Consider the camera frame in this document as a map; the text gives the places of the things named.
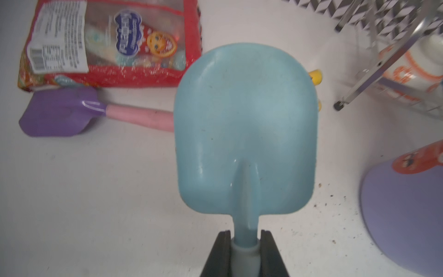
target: plastic bag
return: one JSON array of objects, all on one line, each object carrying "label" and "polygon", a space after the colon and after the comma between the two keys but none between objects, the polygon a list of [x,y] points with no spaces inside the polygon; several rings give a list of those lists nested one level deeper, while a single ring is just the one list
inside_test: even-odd
[{"label": "plastic bag", "polygon": [[39,0],[18,86],[177,86],[200,56],[196,0]]}]

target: shovel blade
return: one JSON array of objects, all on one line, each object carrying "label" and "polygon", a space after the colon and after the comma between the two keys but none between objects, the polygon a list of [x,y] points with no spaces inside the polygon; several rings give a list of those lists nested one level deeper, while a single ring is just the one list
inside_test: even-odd
[{"label": "shovel blade", "polygon": [[37,91],[19,125],[31,137],[70,137],[80,133],[91,118],[105,114],[99,104],[92,87]]},{"label": "shovel blade", "polygon": [[290,55],[238,43],[216,48],[182,78],[174,128],[179,190],[202,213],[287,214],[312,195],[318,104]]}]

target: black and white pattern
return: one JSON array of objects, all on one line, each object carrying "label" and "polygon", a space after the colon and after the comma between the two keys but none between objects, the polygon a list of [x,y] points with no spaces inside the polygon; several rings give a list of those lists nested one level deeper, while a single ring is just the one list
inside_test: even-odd
[{"label": "black and white pattern", "polygon": [[[352,0],[285,0],[293,2],[299,7],[312,10],[316,13],[327,15],[339,20],[346,12]],[[405,0],[375,0],[376,26],[379,35],[391,40],[397,40],[404,36],[407,28],[417,16],[418,8]],[[348,24],[355,25],[363,30],[369,29],[365,18],[368,10],[367,0],[363,0],[355,11]],[[439,7],[439,15],[429,25],[426,34],[443,34],[443,1]]]}]

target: barcode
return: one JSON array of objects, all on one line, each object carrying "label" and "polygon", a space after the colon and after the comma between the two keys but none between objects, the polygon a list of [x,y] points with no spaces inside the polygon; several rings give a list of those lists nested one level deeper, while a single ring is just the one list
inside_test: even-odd
[{"label": "barcode", "polygon": [[35,70],[45,70],[45,59],[43,58],[42,49],[31,49],[31,60]]}]

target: cartoon girl face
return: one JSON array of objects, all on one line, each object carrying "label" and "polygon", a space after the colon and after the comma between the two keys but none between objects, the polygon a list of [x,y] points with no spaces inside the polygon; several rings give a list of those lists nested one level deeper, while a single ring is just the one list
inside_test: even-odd
[{"label": "cartoon girl face", "polygon": [[418,152],[413,152],[403,158],[402,166],[403,168],[408,168],[414,164],[414,157],[418,154]]},{"label": "cartoon girl face", "polygon": [[172,36],[157,31],[148,36],[147,45],[154,56],[161,58],[172,56],[177,50],[177,43]]}]

